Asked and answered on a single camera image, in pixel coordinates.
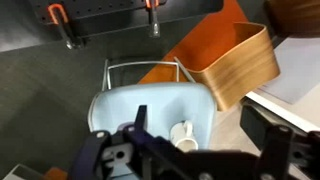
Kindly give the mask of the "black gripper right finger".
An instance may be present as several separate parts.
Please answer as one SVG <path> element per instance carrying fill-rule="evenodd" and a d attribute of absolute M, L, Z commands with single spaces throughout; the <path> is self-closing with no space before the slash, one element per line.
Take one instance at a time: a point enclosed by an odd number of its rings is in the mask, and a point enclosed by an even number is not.
<path fill-rule="evenodd" d="M 252 106 L 245 105 L 242 108 L 240 127 L 259 150 L 278 145 L 275 124 Z"/>

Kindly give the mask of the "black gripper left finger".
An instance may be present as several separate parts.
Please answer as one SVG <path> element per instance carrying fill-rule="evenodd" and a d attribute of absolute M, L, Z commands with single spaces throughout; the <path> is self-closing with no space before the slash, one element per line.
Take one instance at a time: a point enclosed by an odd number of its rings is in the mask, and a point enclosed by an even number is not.
<path fill-rule="evenodd" d="M 147 106 L 140 105 L 137 111 L 134 127 L 136 130 L 142 131 L 145 129 L 147 119 Z"/>

